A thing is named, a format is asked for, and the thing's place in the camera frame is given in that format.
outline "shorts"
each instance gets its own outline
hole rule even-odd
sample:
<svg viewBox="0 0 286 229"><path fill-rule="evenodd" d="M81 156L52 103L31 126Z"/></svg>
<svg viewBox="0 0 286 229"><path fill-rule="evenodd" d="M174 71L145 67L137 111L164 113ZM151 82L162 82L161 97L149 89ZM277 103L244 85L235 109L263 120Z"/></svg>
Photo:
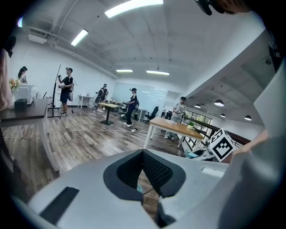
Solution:
<svg viewBox="0 0 286 229"><path fill-rule="evenodd" d="M69 93L61 93L60 101L61 101L63 104L66 104L66 103L67 103L68 94L69 94Z"/></svg>

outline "tripod stand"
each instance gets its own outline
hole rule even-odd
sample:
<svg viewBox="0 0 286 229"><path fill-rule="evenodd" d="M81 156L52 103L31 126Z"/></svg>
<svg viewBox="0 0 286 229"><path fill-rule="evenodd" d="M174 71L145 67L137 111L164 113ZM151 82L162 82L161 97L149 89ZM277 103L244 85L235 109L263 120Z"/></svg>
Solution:
<svg viewBox="0 0 286 229"><path fill-rule="evenodd" d="M58 69L58 73L57 76L55 78L55 85L54 85L54 92L53 92L53 103L52 103L52 116L48 116L48 118L61 118L61 116L54 116L54 108L55 108L55 89L57 86L57 80L58 80L58 75L59 75L59 70L61 68L61 64L59 65L59 69Z"/></svg>

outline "black and white marker cube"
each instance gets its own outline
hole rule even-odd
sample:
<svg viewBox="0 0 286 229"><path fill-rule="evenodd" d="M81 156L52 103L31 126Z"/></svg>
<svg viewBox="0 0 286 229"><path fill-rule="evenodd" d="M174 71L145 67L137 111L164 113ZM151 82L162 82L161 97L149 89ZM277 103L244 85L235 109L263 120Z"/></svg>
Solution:
<svg viewBox="0 0 286 229"><path fill-rule="evenodd" d="M210 151L218 159L219 162L223 161L234 150L234 143L229 134L221 128L211 137Z"/></svg>

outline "fluorescent ceiling light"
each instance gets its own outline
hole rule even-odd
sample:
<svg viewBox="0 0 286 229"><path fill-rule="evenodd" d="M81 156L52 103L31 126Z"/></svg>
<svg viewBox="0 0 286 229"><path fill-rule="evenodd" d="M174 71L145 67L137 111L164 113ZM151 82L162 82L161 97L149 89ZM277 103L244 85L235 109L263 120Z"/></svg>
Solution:
<svg viewBox="0 0 286 229"><path fill-rule="evenodd" d="M120 13L123 13L131 9L148 5L159 5L159 4L163 4L163 0L131 0L107 10L105 14L107 15L107 17L111 18L115 15L118 15Z"/></svg>
<svg viewBox="0 0 286 229"><path fill-rule="evenodd" d="M116 70L117 72L133 72L131 69L120 69Z"/></svg>
<svg viewBox="0 0 286 229"><path fill-rule="evenodd" d="M71 45L76 46L78 42L80 42L80 40L82 38L84 38L86 35L88 34L87 30L82 30L77 36L76 38L72 41Z"/></svg>
<svg viewBox="0 0 286 229"><path fill-rule="evenodd" d="M165 89L160 89L160 88L155 88L155 90L159 90L159 91L167 91Z"/></svg>
<svg viewBox="0 0 286 229"><path fill-rule="evenodd" d="M147 70L146 72L150 74L158 74L158 75L164 75L164 76L170 75L170 73L168 72L159 72L159 71L150 71L150 70Z"/></svg>
<svg viewBox="0 0 286 229"><path fill-rule="evenodd" d="M22 20L23 20L23 17L21 17L21 18L19 19L19 21L17 22L17 26L18 26L18 27L21 27L21 28L22 28Z"/></svg>

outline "ceiling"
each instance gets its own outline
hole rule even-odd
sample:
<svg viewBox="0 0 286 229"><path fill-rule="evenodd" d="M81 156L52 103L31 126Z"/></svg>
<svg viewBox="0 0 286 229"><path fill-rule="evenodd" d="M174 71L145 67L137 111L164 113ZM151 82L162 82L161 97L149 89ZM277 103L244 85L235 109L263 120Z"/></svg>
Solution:
<svg viewBox="0 0 286 229"><path fill-rule="evenodd" d="M194 0L164 0L163 5L133 9L113 18L104 14L120 3L122 0L42 1L24 15L23 28L45 32L43 36L52 47L76 53L114 78L186 86L195 77L194 68L213 56L209 50L223 48L228 35L240 25L240 15L214 12L209 17ZM70 44L82 29L89 33L73 47ZM115 71L126 68L134 72ZM146 73L157 69L170 72L170 76Z"/></svg>
<svg viewBox="0 0 286 229"><path fill-rule="evenodd" d="M266 60L271 60L268 45L266 39L265 45L254 57L246 59L242 65L233 68L232 72L188 98L187 106L193 107L199 103L201 109L198 110L218 117L225 114L227 119L240 121L245 121L244 117L250 115L252 122L263 124L253 103L275 74L273 64L265 63ZM224 107L214 105L218 99L223 101Z"/></svg>

